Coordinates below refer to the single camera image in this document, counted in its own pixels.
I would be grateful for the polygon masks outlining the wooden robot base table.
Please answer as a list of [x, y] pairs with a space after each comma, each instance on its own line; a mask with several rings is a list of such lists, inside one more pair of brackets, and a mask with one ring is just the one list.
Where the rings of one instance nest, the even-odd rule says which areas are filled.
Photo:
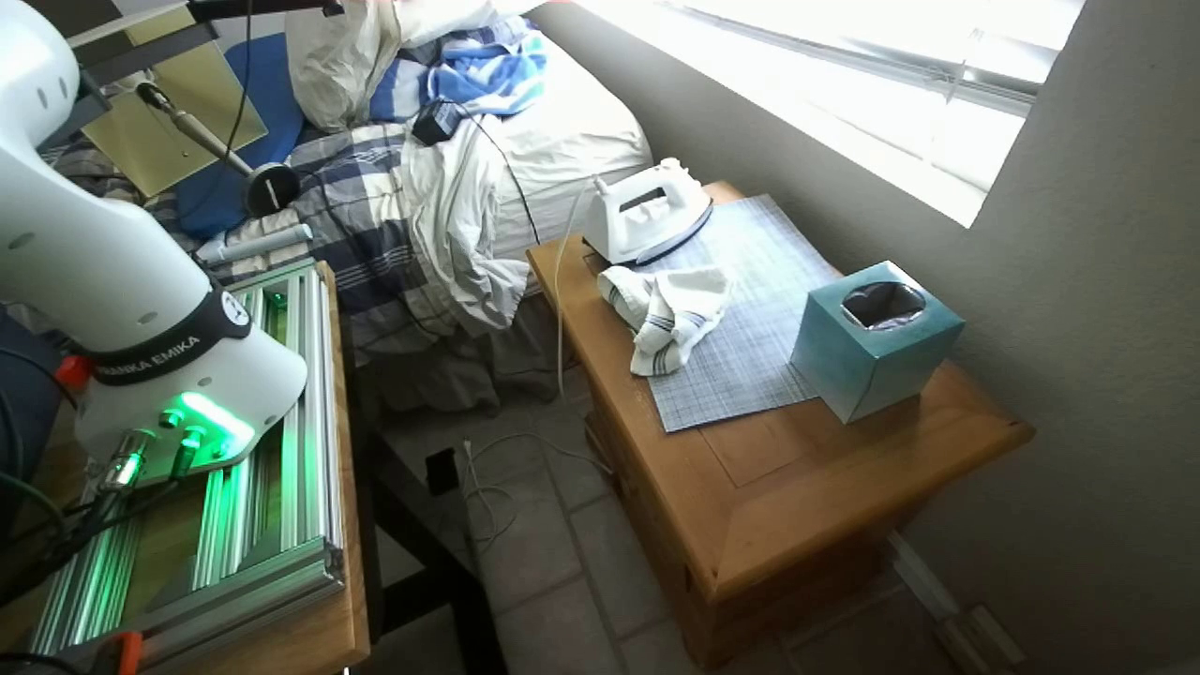
[[[354, 433], [345, 411], [343, 380], [343, 481], [345, 481], [345, 585], [338, 599], [319, 599], [303, 619], [288, 619], [278, 638], [242, 638], [230, 655], [197, 659], [182, 671], [147, 671], [143, 653], [133, 664], [135, 675], [338, 675], [343, 669], [373, 653], [363, 583], [359, 583], [359, 539], [357, 539], [357, 489], [354, 489]], [[42, 616], [44, 585], [17, 599], [4, 610], [4, 646], [32, 650], [33, 623]]]

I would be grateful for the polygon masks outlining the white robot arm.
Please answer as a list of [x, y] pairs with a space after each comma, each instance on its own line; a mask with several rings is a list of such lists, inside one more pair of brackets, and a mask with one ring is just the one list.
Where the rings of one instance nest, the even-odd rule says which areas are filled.
[[0, 298], [84, 349], [74, 439], [93, 461], [143, 446], [138, 484], [237, 466], [299, 401], [308, 363], [143, 208], [90, 196], [37, 155], [74, 93], [67, 36], [0, 0]]

